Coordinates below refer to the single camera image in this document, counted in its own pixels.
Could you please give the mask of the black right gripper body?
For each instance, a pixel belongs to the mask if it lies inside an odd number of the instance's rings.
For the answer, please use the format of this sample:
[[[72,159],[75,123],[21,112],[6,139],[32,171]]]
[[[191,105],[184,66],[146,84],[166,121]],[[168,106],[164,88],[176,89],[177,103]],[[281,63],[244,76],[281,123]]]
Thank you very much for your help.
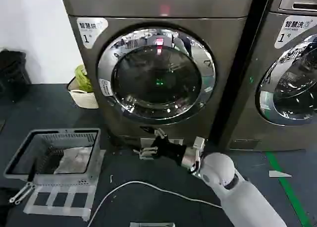
[[[157,157],[164,156],[170,158],[174,160],[178,166],[181,166],[187,146],[171,143],[167,136],[164,138],[157,136],[151,144],[151,148],[157,148]]]

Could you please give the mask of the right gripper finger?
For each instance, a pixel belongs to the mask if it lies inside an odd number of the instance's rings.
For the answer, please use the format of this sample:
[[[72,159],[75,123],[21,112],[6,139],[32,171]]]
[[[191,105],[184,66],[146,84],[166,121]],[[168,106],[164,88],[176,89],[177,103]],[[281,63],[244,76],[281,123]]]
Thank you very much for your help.
[[[161,128],[154,128],[151,126],[141,126],[143,131],[153,134],[154,136],[159,136],[160,138],[166,138],[167,134]]]
[[[138,154],[140,160],[153,160],[158,157],[158,147],[133,148],[133,152]]]

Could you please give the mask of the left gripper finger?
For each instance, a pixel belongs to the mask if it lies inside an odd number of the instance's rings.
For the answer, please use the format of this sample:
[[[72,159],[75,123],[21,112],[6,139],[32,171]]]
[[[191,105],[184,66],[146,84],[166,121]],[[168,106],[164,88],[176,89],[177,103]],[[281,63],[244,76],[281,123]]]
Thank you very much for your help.
[[[26,184],[9,199],[10,204],[20,204],[35,189],[34,176],[34,173],[29,174]]]

